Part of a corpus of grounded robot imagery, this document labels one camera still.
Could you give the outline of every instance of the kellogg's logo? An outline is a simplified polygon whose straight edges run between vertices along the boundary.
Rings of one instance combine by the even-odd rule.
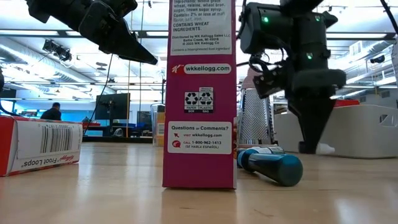
[[[65,161],[65,162],[68,162],[68,161],[72,161],[72,159],[74,158],[75,156],[67,156],[67,155],[64,155],[64,156],[62,156],[61,158],[60,158],[60,161]]]

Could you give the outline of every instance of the fluorescent light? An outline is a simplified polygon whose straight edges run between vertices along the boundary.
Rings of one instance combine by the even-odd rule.
[[[359,81],[361,79],[363,79],[364,77],[362,75],[358,75],[357,77],[354,78],[350,78],[349,80],[346,81],[347,84],[351,84],[354,83],[356,81]]]
[[[336,96],[331,96],[330,99],[331,100],[335,100],[335,99],[340,98],[340,97],[342,97],[342,96],[341,95],[336,95]]]
[[[87,82],[74,82],[74,83],[68,83],[68,82],[60,82],[57,83],[59,85],[90,85],[91,83],[87,83]]]
[[[109,83],[108,82],[108,85],[109,86],[112,86],[112,85],[127,85],[127,83]]]
[[[49,84],[51,84],[51,82],[29,82],[29,81],[15,82],[15,83],[28,84],[28,85],[49,85]]]
[[[396,89],[396,88],[398,88],[397,86],[394,86],[394,85],[389,85],[389,86],[379,86],[379,88],[392,88],[392,89]]]
[[[148,31],[147,35],[148,36],[164,36],[164,37],[168,37],[169,36],[169,32],[166,32],[166,31]]]
[[[366,91],[366,90],[359,90],[359,91],[355,91],[355,92],[352,92],[352,93],[348,93],[347,95],[344,95],[344,97],[355,96],[357,94],[363,93],[364,91]]]
[[[327,33],[327,38],[341,38],[341,39],[377,39],[384,38],[387,34],[339,34],[339,33]]]
[[[287,102],[271,102],[271,104],[287,104]]]
[[[379,86],[379,85],[385,85],[385,84],[393,83],[393,82],[396,82],[396,81],[397,81],[397,78],[396,78],[396,77],[388,77],[388,78],[383,78],[383,79],[380,80],[380,81],[377,81],[377,82],[376,82],[376,85],[377,85],[377,86]]]
[[[21,100],[22,98],[1,98],[1,100]]]
[[[0,30],[3,35],[58,35],[54,30]]]
[[[346,85],[344,88],[374,88],[375,86],[350,86]]]
[[[76,31],[66,31],[67,35],[72,35],[72,36],[81,36],[79,32]]]

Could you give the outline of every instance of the red object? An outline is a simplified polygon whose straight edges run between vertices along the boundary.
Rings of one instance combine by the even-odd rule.
[[[88,122],[83,122],[82,125],[83,125],[83,129],[85,129],[85,128],[87,128]],[[93,127],[93,126],[99,127],[99,126],[101,126],[101,124],[100,123],[90,123],[90,127]]]
[[[354,106],[354,105],[359,105],[359,101],[358,100],[336,100],[335,108],[341,107],[341,106]]]

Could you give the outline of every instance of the black cable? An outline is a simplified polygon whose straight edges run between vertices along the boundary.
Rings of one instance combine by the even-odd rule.
[[[260,65],[261,70],[258,69],[255,65]],[[265,71],[269,71],[269,69],[268,69],[269,65],[273,65],[273,64],[261,60],[260,55],[251,55],[250,56],[249,66],[251,69],[253,69],[257,73],[264,73]]]
[[[243,65],[249,65],[249,62],[242,62],[242,63],[237,63],[236,64],[237,67],[240,67],[240,66],[243,66]]]
[[[396,31],[396,34],[398,35],[398,25],[397,25],[397,21],[394,19],[394,16],[392,15],[392,12],[389,8],[389,6],[387,5],[387,3],[385,2],[385,0],[380,0],[381,4],[384,7],[384,10],[386,10],[386,13],[388,15],[388,17],[390,18],[390,21],[392,23],[392,26],[394,28],[394,30]]]
[[[85,135],[85,134],[86,134],[86,132],[87,132],[87,130],[88,130],[88,127],[89,127],[89,126],[90,126],[90,124],[91,124],[91,120],[93,119],[93,116],[94,116],[94,114],[95,114],[95,111],[97,110],[98,103],[100,103],[100,101],[101,101],[101,97],[102,97],[102,94],[104,93],[104,91],[105,91],[105,88],[106,88],[106,85],[108,84],[108,80],[109,80],[109,72],[111,71],[112,58],[113,58],[113,54],[111,55],[111,61],[109,62],[108,74],[106,75],[106,82],[105,82],[105,86],[104,86],[104,88],[102,89],[102,92],[101,92],[101,94],[99,95],[99,98],[98,98],[97,102],[95,103],[95,108],[94,108],[93,114],[91,115],[91,118],[90,118],[90,120],[88,121],[88,124],[87,124],[86,130],[85,130],[85,132],[83,133],[83,135]]]
[[[30,67],[32,68],[33,66],[37,65],[39,62],[43,61],[43,59],[45,59],[47,56],[49,56],[50,53],[47,53],[46,55],[44,55],[40,60],[38,60],[37,62],[35,62],[33,65],[31,65]]]
[[[2,111],[2,112],[5,113],[5,114],[8,114],[8,115],[10,115],[10,116],[21,116],[21,115],[14,114],[14,113],[11,113],[11,112],[6,111],[6,109],[4,109],[4,108],[1,106],[1,98],[0,98],[0,111]]]
[[[246,25],[246,16],[247,16],[248,12],[245,11],[246,10],[245,8],[246,8],[246,0],[243,0],[242,12],[241,12],[241,15],[240,15],[241,27],[239,28],[238,34],[236,35],[236,40],[241,38],[244,26]]]
[[[284,49],[283,49],[283,48],[280,48],[280,51],[282,52],[282,60],[281,60],[281,61],[283,61],[284,58],[285,58],[285,52],[284,52]]]
[[[0,67],[0,93],[2,92],[2,88],[4,87],[4,75],[2,75],[2,70]],[[1,98],[0,98],[0,111],[3,111],[5,114],[11,115],[11,116],[20,116],[18,114],[14,114],[11,112],[6,111],[2,106],[1,106]]]
[[[269,55],[267,55],[267,54],[265,53],[265,51],[264,51],[263,55],[267,56],[268,62],[271,61],[271,58],[269,58]]]

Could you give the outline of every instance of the desk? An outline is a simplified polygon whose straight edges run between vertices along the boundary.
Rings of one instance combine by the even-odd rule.
[[[298,156],[295,187],[238,170],[236,190],[165,189],[162,147],[83,143],[78,164],[0,178],[0,223],[397,223],[398,159]]]

